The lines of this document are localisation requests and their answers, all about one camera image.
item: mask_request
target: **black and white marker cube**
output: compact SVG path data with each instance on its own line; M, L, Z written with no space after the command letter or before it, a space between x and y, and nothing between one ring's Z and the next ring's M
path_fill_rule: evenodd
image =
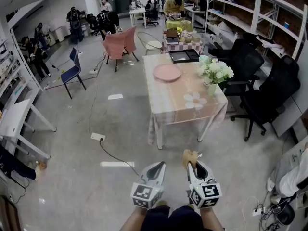
M163 194L163 188L134 183L130 192L134 205L151 209Z
M197 208L210 208L216 205L222 196L220 184L207 184L193 186L190 199Z

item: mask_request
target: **flower vase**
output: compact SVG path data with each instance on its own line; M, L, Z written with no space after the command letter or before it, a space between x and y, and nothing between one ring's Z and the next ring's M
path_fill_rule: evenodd
M207 76L204 76L203 77L203 84L206 86L206 87L209 87L211 85L211 80L209 79L209 77Z
M217 84L210 84L207 93L210 97L213 97L216 91Z

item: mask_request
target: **white chair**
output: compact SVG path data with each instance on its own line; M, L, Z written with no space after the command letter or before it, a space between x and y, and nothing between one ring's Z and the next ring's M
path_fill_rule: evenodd
M145 32L138 32L137 37L146 49L145 55L147 55L148 51L160 51L160 53L162 52L162 43L159 42L159 40L151 34Z

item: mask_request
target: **pink plate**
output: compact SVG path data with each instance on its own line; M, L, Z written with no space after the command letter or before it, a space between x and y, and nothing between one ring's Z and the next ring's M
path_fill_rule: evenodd
M153 74L159 80L171 82L177 80L182 72L174 64L161 64L154 69Z

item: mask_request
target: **white flowers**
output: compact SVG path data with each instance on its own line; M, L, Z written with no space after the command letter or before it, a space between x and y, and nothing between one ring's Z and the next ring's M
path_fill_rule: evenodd
M199 57L197 74L200 77L208 76L212 83L215 84L234 76L232 69L226 63L219 61L217 58L211 59L208 56Z
M200 93L198 92L193 92L192 95L185 94L184 99L187 101L185 107L188 109L201 110L203 105L207 103L205 98L200 98Z

